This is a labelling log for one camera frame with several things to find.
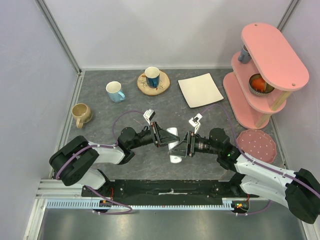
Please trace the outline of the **beige ceramic mug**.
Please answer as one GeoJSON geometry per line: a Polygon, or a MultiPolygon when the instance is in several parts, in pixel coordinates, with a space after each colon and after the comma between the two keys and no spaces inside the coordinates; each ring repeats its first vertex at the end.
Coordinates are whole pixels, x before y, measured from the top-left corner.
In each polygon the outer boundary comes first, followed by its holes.
{"type": "Polygon", "coordinates": [[[81,129],[84,124],[90,122],[93,117],[91,108],[84,103],[78,103],[74,105],[71,113],[74,120],[76,121],[76,127],[78,129],[81,129]]]}

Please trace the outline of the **light blue mug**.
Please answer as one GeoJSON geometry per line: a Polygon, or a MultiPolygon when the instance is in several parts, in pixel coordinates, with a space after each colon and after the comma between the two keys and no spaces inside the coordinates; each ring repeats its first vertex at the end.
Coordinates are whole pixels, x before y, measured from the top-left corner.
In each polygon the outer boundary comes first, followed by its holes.
{"type": "Polygon", "coordinates": [[[110,99],[115,103],[122,102],[126,99],[126,96],[123,93],[122,85],[118,81],[109,82],[105,89],[110,99]]]}

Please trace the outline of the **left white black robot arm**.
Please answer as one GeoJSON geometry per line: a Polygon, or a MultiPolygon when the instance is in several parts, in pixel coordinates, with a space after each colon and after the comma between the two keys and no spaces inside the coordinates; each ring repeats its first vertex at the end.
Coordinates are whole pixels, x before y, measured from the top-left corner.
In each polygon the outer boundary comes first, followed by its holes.
{"type": "Polygon", "coordinates": [[[135,156],[133,149],[149,144],[160,148],[179,140],[176,133],[161,128],[157,122],[152,122],[151,126],[139,133],[132,127],[124,128],[117,139],[117,146],[94,143],[79,135],[53,154],[49,164],[55,172],[55,178],[65,186],[76,183],[89,185],[95,194],[104,197],[109,193],[110,185],[107,178],[99,170],[93,169],[92,165],[124,165],[135,156]]]}

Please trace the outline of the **pink three-tier shelf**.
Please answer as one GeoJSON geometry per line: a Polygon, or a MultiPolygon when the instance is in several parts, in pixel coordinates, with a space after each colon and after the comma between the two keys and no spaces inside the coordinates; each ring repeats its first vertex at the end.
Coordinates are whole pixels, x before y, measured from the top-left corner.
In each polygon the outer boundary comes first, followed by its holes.
{"type": "Polygon", "coordinates": [[[309,72],[284,35],[262,22],[246,25],[241,39],[251,59],[241,63],[236,52],[231,59],[233,71],[223,79],[223,87],[236,120],[247,129],[264,128],[270,117],[280,112],[291,93],[309,81],[309,72]],[[261,76],[273,87],[270,93],[251,92],[250,80],[261,76]]]}

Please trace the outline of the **white remote control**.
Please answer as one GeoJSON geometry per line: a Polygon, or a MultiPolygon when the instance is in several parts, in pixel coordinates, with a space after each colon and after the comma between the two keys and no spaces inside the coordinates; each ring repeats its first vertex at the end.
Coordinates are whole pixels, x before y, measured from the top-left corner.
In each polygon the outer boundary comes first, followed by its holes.
{"type": "MultiPolygon", "coordinates": [[[[169,127],[166,129],[169,133],[175,135],[175,136],[178,136],[178,129],[176,127],[169,127]]],[[[175,142],[172,142],[172,143],[169,143],[168,144],[168,150],[170,151],[172,148],[174,148],[177,144],[179,143],[179,141],[175,141],[175,142]]],[[[170,154],[169,155],[169,159],[170,159],[170,162],[172,164],[178,164],[182,161],[182,157],[181,156],[177,156],[177,155],[172,155],[170,154]]]]}

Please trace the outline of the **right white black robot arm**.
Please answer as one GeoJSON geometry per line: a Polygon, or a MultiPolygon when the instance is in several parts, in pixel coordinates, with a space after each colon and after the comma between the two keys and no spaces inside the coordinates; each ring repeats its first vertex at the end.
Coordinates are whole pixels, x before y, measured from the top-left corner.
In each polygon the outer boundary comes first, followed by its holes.
{"type": "Polygon", "coordinates": [[[195,153],[216,155],[221,167],[240,177],[229,184],[235,197],[244,193],[263,197],[288,208],[307,224],[314,224],[320,214],[320,183],[309,170],[293,171],[258,160],[232,145],[222,128],[213,128],[208,138],[189,131],[169,150],[179,157],[195,153]]]}

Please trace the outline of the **pink dotted plate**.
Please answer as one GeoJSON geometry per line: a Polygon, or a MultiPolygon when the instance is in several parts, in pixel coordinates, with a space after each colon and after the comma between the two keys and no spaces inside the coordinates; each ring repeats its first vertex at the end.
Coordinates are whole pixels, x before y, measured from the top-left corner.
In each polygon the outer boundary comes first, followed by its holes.
{"type": "Polygon", "coordinates": [[[236,139],[240,148],[252,157],[271,164],[277,156],[277,146],[270,135],[259,129],[242,131],[236,139]]]}

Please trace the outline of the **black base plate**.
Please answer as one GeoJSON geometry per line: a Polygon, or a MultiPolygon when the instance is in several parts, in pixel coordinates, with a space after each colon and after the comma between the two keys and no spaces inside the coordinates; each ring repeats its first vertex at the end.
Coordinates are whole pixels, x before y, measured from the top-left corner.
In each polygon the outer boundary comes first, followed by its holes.
{"type": "Polygon", "coordinates": [[[116,179],[97,190],[132,206],[221,205],[223,198],[247,199],[235,181],[116,179]]]}

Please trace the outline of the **cream square plate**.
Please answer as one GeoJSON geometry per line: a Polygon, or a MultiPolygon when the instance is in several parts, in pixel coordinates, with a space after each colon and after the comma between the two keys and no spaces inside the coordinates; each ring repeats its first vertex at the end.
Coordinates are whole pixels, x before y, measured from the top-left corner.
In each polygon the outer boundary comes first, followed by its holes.
{"type": "Polygon", "coordinates": [[[224,99],[210,73],[178,80],[182,95],[190,108],[198,108],[224,99]]]}

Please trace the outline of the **dark blue mug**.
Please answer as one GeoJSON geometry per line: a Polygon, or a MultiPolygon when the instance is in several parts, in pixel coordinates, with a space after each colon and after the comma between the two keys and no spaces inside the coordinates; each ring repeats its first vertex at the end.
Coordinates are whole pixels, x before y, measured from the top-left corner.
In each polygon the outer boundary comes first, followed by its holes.
{"type": "Polygon", "coordinates": [[[157,67],[150,66],[144,71],[146,82],[150,88],[157,88],[160,81],[160,70],[157,67]]]}

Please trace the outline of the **bowl with fruit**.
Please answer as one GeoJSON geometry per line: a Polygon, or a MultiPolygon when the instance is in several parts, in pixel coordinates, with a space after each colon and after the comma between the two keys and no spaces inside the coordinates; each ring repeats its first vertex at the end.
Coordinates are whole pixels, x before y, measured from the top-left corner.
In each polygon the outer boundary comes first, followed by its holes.
{"type": "Polygon", "coordinates": [[[269,85],[259,73],[250,77],[248,87],[250,92],[257,96],[270,94],[275,89],[273,86],[269,85]]]}

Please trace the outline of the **grey cup on shelf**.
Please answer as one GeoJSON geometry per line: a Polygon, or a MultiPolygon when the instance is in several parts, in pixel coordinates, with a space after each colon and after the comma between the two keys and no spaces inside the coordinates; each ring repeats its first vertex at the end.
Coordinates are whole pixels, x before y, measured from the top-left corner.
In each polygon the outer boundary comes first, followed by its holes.
{"type": "Polygon", "coordinates": [[[237,60],[242,64],[247,64],[251,59],[252,57],[247,47],[243,45],[237,60]]]}

